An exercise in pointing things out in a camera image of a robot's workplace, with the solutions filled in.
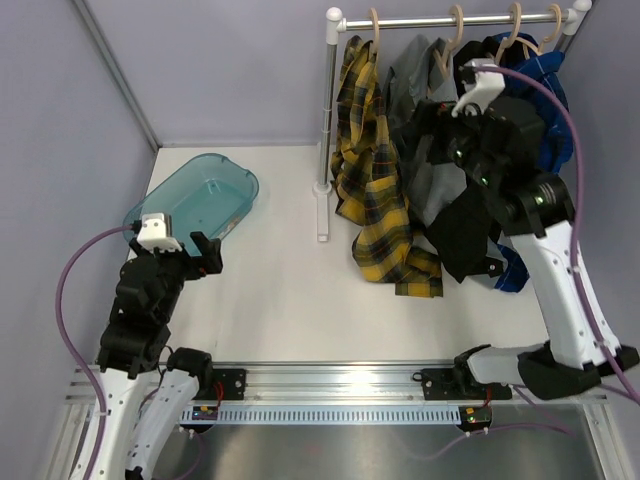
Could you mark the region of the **yellow plaid shirt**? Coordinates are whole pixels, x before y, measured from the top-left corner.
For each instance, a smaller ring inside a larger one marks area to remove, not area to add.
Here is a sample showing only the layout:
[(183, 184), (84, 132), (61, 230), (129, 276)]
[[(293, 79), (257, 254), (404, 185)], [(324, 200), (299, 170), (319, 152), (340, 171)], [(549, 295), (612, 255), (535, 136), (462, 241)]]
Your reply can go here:
[(362, 277), (393, 284), (399, 296), (441, 297), (441, 262), (414, 243), (373, 41), (359, 36), (347, 41), (336, 103), (336, 150), (330, 161), (336, 213), (360, 227), (351, 252)]

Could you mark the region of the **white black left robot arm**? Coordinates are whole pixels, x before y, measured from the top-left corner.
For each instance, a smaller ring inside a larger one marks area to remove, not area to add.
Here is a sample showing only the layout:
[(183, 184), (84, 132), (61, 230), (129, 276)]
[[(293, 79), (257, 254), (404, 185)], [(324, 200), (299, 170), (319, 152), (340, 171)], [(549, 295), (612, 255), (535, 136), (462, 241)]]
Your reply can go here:
[(129, 245), (133, 259), (120, 269), (109, 322), (100, 339), (99, 371), (84, 370), (96, 393), (74, 479), (150, 479), (179, 414), (215, 384), (210, 354), (178, 348), (149, 406), (143, 398), (160, 364), (169, 321), (184, 284), (222, 271), (221, 242), (191, 233), (190, 255), (168, 234)]

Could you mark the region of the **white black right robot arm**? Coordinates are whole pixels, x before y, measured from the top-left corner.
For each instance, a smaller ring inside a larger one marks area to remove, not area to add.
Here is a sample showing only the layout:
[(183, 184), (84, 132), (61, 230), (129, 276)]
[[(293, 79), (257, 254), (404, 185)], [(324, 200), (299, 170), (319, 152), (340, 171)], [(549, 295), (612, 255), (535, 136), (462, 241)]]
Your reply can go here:
[(528, 270), (548, 334), (543, 344), (481, 345), (456, 357), (452, 383), (465, 397), (505, 383), (541, 400), (565, 398), (639, 363), (637, 349), (619, 342), (599, 308), (566, 185), (535, 165), (543, 127), (531, 104), (500, 97), (486, 108), (423, 100), (401, 130), (411, 146), (431, 137), (427, 159), (464, 172), (481, 194)]

